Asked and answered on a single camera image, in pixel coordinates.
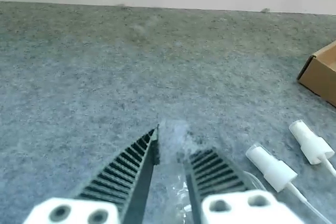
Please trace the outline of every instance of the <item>cardboard box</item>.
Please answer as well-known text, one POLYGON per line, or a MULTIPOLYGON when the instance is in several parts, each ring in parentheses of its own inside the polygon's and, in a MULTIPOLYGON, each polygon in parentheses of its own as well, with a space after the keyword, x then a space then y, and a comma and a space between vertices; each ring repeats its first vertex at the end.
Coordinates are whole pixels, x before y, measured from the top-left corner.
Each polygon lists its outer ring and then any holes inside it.
POLYGON ((336 106, 336 41, 310 56, 297 79, 336 106))

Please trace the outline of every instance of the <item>speckled gray surface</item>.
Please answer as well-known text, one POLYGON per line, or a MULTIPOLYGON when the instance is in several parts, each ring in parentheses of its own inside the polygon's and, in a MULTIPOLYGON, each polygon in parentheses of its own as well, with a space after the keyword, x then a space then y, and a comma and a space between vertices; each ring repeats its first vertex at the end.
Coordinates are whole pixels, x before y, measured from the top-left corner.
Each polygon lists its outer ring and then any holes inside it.
MULTIPOLYGON (((0 3, 1 222, 70 195, 162 119, 186 120, 259 178, 244 152, 261 142, 335 219, 335 180, 307 164, 288 131, 304 119, 336 149, 336 109, 296 83, 309 54, 335 38, 335 16, 0 3)), ((163 170, 149 207, 165 192, 163 170)))

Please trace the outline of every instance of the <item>white spray pump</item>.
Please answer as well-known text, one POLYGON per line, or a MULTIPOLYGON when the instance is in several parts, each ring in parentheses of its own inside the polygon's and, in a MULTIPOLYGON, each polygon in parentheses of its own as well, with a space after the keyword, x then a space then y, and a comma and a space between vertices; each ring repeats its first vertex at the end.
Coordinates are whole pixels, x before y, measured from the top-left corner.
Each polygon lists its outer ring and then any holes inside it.
POLYGON ((334 154, 334 150, 326 141, 315 135, 303 120, 297 120, 289 126, 290 132, 301 146, 301 150, 311 165, 322 163, 333 176, 336 177, 336 170, 329 162, 334 154))
POLYGON ((260 144, 251 146, 246 152, 246 157, 261 171, 265 180, 267 180, 275 191, 280 192, 287 188, 311 211, 321 218, 324 223, 332 224, 332 222, 310 204, 305 196, 295 187, 295 185, 293 185, 292 181, 298 174, 285 162, 273 157, 260 144))

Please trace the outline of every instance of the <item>white spray bottle cap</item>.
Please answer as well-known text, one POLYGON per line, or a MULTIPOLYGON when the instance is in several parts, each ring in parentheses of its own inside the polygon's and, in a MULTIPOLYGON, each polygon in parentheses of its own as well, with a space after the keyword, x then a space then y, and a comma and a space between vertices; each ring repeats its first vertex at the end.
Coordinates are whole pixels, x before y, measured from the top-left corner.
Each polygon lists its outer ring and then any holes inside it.
POLYGON ((282 191, 298 176, 285 162, 277 160, 259 144, 251 146, 246 152, 246 157, 277 192, 282 191))
POLYGON ((302 152, 311 165, 325 162, 335 154, 329 144, 323 138, 316 136, 303 120, 293 122, 289 130, 299 142, 302 152))

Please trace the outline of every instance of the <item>screw hole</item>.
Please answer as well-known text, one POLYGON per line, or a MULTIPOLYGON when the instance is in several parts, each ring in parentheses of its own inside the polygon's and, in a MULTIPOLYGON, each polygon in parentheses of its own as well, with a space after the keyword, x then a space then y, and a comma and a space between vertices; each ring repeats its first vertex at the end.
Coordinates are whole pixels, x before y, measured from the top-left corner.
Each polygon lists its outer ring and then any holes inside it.
POLYGON ((49 215, 52 222, 61 222, 68 218, 71 208, 68 205, 61 205, 53 209, 49 215))
POLYGON ((89 224, 103 224, 108 218, 108 212, 105 210, 97 210, 90 214, 88 223, 89 224))
POLYGON ((270 202, 264 196, 261 195, 249 197, 247 203, 251 207, 266 207, 270 205, 270 202))
POLYGON ((226 212, 226 211, 230 211, 231 207, 228 203, 220 199, 220 200, 211 202, 209 209, 212 212, 226 212))

